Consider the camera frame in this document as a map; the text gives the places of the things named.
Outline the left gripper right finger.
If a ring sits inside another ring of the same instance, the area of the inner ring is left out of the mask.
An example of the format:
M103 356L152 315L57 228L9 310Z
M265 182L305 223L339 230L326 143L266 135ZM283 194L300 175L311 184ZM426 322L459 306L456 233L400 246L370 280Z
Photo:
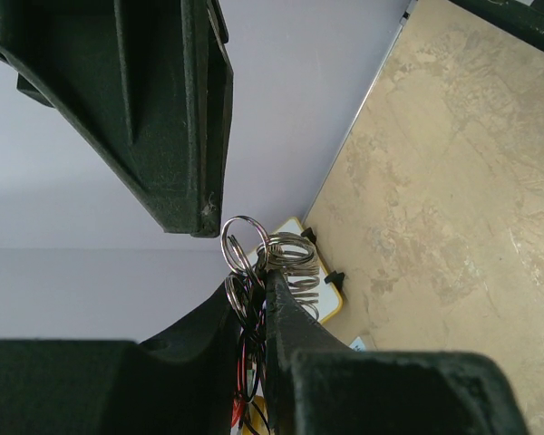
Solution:
M268 422L276 434L526 434L504 373L464 352L359 352L267 274Z

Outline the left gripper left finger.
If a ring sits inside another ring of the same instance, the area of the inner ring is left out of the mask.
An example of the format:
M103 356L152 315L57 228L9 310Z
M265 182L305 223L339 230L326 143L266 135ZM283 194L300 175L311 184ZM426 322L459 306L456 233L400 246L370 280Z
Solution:
M0 340L0 434L227 434L238 331L220 287L142 343Z

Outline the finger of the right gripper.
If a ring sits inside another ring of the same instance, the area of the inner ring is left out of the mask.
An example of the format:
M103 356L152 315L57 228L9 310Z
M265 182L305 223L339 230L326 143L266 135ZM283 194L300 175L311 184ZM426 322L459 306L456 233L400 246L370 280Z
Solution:
M161 228L199 227L197 1L0 1L0 63L56 109Z
M218 1L195 3L199 73L199 204L197 225L218 227L231 126L233 69L228 28Z

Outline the red key tag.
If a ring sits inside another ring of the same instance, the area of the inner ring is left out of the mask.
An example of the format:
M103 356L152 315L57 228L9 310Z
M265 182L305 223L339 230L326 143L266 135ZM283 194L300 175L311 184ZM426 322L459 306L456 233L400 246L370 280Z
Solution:
M250 419L249 405L239 394L234 396L231 429L243 431L244 423Z

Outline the large keyring with small rings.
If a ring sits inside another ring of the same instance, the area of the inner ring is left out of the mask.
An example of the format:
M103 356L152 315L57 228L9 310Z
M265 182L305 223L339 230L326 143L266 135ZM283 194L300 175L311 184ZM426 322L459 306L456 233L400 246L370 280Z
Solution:
M251 226L260 244L256 258L251 260L230 228L237 222ZM249 216L234 216L225 222L220 235L220 248L230 271L255 285L264 284L264 274L278 271L285 278L290 294L315 320L320 319L317 307L320 285L320 259L309 237L291 231L268 232Z

